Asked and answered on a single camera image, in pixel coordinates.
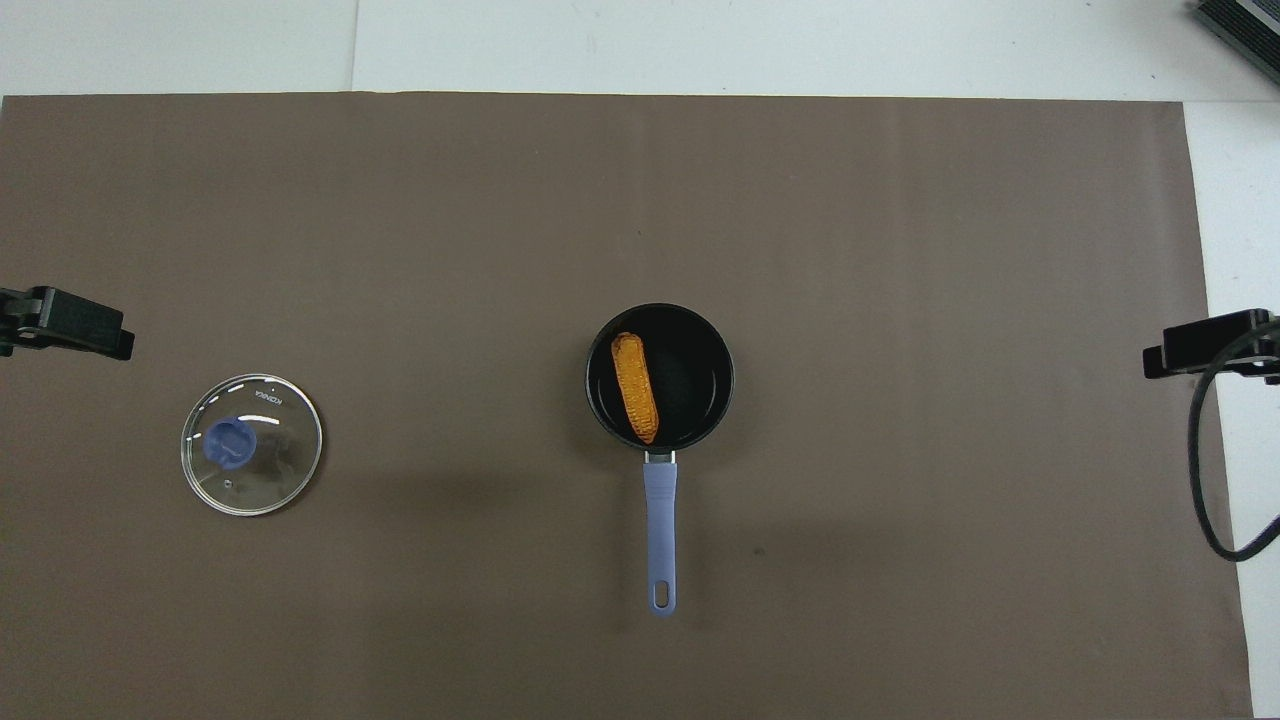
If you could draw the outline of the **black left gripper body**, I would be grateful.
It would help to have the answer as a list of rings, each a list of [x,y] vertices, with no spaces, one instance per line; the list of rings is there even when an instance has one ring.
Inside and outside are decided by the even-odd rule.
[[[1,288],[1,356],[10,357],[15,348],[28,347],[20,337],[32,297],[26,291]]]

